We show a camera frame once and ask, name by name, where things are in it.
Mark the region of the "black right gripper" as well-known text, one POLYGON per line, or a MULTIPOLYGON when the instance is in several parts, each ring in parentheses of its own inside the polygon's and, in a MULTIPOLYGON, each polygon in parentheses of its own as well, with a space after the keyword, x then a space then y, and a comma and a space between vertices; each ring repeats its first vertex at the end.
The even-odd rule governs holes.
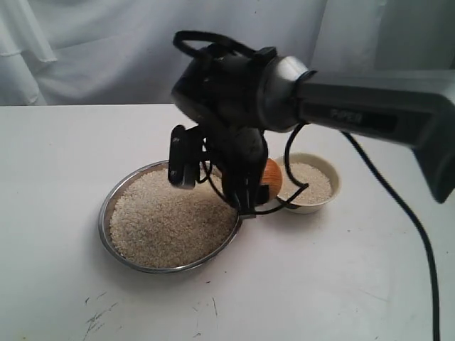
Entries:
POLYGON ((233 199, 240 217, 256 217, 256 205, 270 200, 269 186, 260 185, 267 161, 264 131, 250 127, 216 130, 193 127, 193 182, 202 183, 200 163, 209 161, 222 173, 223 191, 233 199))

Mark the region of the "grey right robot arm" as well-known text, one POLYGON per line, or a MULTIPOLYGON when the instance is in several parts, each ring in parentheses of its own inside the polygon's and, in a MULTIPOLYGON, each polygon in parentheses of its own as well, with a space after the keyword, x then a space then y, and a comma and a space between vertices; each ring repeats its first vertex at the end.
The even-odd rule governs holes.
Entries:
POLYGON ((191 57, 172 96, 195 126, 171 133, 172 185, 192 188, 209 161, 221 172, 227 202, 251 215, 262 203, 264 133, 316 124, 407 146, 437 202, 454 190, 453 72, 317 72, 274 48, 218 44, 191 57))

